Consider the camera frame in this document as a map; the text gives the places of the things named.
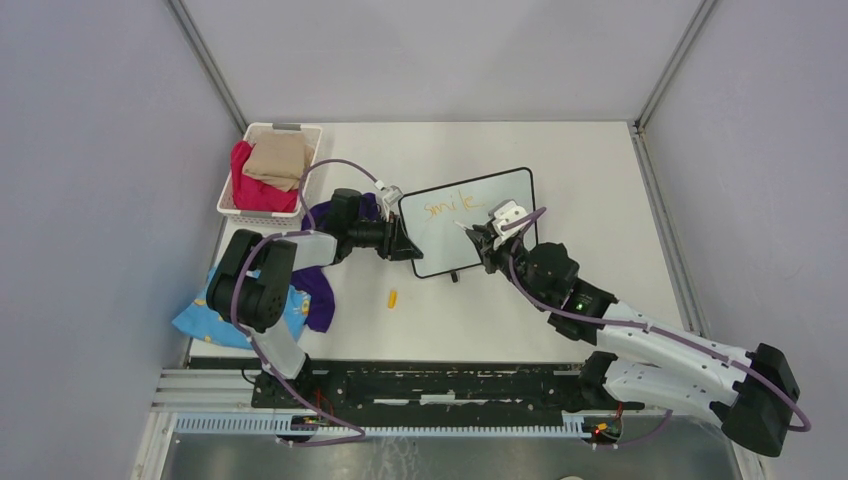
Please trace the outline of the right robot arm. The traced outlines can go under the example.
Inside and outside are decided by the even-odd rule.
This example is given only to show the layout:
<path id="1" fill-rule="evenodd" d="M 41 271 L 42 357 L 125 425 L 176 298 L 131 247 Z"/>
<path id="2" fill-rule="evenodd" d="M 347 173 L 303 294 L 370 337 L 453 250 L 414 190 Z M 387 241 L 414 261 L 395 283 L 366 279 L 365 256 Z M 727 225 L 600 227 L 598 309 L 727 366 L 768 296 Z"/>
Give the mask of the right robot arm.
<path id="1" fill-rule="evenodd" d="M 485 271 L 501 273 L 565 338 L 593 346 L 577 392 L 591 408 L 656 406 L 718 427 L 737 445 L 776 458 L 787 434 L 807 432 L 800 387 L 786 355 L 705 339 L 649 318 L 578 276 L 563 244 L 527 249 L 523 232 L 491 223 L 465 228 Z"/>

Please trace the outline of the black framed whiteboard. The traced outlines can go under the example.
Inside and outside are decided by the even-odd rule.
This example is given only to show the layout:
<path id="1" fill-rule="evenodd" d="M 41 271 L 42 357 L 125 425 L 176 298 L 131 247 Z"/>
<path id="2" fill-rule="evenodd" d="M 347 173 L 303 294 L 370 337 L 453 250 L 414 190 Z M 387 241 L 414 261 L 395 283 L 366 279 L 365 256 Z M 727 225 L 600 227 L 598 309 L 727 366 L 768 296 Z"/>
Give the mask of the black framed whiteboard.
<path id="1" fill-rule="evenodd" d="M 453 221 L 483 225 L 505 200 L 515 200 L 528 212 L 536 209 L 531 169 L 513 168 L 404 195 L 399 212 L 410 239 L 424 254 L 412 262 L 414 275 L 425 279 L 479 265 L 471 241 Z"/>

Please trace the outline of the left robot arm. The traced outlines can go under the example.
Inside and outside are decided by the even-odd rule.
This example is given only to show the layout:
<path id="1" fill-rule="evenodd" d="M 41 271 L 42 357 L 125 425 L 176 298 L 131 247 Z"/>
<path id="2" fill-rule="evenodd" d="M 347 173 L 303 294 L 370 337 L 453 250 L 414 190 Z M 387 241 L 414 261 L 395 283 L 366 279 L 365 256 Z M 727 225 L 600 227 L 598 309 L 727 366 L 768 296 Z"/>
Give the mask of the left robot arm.
<path id="1" fill-rule="evenodd" d="M 306 230 L 236 231 L 207 287 L 208 308 L 244 334 L 263 369 L 279 377 L 275 392 L 290 407 L 306 405 L 314 394 L 313 379 L 301 372 L 309 356 L 282 320 L 293 274 L 339 264 L 356 248 L 388 261 L 424 258 L 398 214 L 379 207 L 372 218 L 363 198 L 357 190 L 335 190 L 328 210 Z"/>

